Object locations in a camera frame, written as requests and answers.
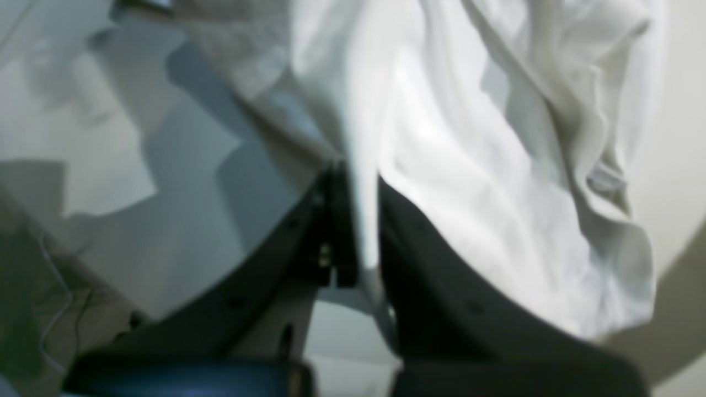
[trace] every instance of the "white wall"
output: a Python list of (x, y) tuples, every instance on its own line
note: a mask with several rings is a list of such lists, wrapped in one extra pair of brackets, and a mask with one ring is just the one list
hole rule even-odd
[(663, 96), (630, 193), (660, 274), (652, 323), (609, 346), (638, 362), (658, 397), (706, 396), (706, 2), (665, 1)]

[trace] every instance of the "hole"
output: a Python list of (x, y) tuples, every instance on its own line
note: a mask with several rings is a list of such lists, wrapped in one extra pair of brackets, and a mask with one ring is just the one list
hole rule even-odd
[(245, 301), (241, 297), (235, 297), (228, 302), (228, 307), (231, 309), (240, 309), (245, 305)]
[(478, 316), (480, 314), (485, 313), (485, 309), (483, 309), (483, 307), (480, 304), (477, 304), (476, 302), (473, 302), (473, 301), (468, 302), (466, 304), (466, 308), (468, 308), (468, 312), (470, 312), (470, 314), (473, 314), (475, 316)]
[(142, 326), (147, 320), (147, 317), (137, 311), (130, 313), (130, 329), (135, 329)]
[(331, 266), (331, 244), (325, 242), (318, 250), (318, 267), (327, 268)]

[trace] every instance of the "wire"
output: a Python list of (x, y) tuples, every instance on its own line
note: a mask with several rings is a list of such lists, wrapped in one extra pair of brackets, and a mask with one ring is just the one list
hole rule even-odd
[(0, 37), (0, 54), (5, 49), (7, 43), (10, 42), (10, 39), (15, 35), (15, 31), (17, 30), (17, 28), (20, 27), (20, 24), (24, 22), (25, 18), (27, 18), (27, 16), (30, 14), (30, 11), (34, 9), (36, 3), (37, 0), (32, 0), (31, 3), (26, 5), (25, 8), (20, 12), (20, 15), (15, 18), (15, 21), (5, 33), (5, 37)]
[(52, 329), (56, 325), (56, 322), (61, 318), (61, 316), (64, 315), (66, 310), (68, 310), (69, 307), (73, 304), (73, 293), (71, 292), (71, 289), (68, 287), (66, 284), (66, 280), (64, 280), (64, 277), (61, 276), (59, 273), (59, 269), (56, 268), (56, 264), (52, 260), (52, 257), (49, 255), (49, 252), (47, 251), (46, 246), (44, 245), (44, 238), (46, 237), (47, 233), (42, 232), (42, 235), (40, 236), (40, 249), (42, 250), (42, 255), (44, 256), (45, 261), (47, 262), (47, 265), (49, 266), (49, 269), (52, 271), (54, 274), (54, 277), (59, 281), (61, 286), (64, 288), (64, 291), (66, 292), (66, 303), (64, 306), (54, 315), (54, 318), (49, 322), (47, 327), (44, 329), (44, 332), (42, 332), (42, 335), (40, 337), (40, 352), (42, 353), (42, 356), (44, 356), (44, 360), (47, 362), (47, 364), (51, 365), (54, 370), (56, 370), (60, 374), (65, 374), (66, 373), (66, 368), (64, 368), (61, 364), (56, 362), (56, 360), (44, 349), (44, 342), (47, 339), (47, 336), (49, 335), (50, 332), (52, 332)]
[(86, 299), (83, 301), (83, 306), (81, 306), (81, 311), (78, 313), (78, 316), (76, 316), (76, 322), (73, 323), (73, 334), (76, 336), (76, 351), (73, 354), (73, 358), (71, 361), (76, 359), (78, 357), (78, 354), (81, 353), (81, 335), (78, 331), (78, 328), (81, 324), (81, 319), (83, 318), (84, 313), (86, 312), (86, 309), (88, 309), (89, 302), (91, 298), (93, 297), (93, 293), (95, 292), (95, 287), (90, 289), (90, 292), (88, 295), (86, 295)]

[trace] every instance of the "white cloth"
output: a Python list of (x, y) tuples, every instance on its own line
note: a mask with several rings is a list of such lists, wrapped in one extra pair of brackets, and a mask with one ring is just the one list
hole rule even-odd
[(233, 90), (350, 169), (384, 305), (378, 173), (507, 296), (583, 338), (648, 320), (626, 173), (655, 106), (659, 0), (176, 0)]

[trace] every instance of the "white fabric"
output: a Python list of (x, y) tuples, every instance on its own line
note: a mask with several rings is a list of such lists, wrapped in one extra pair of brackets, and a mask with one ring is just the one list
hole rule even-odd
[(583, 338), (650, 318), (650, 243), (625, 187), (656, 103), (659, 0), (175, 6), (241, 98), (345, 157), (376, 307), (379, 173), (541, 318)]

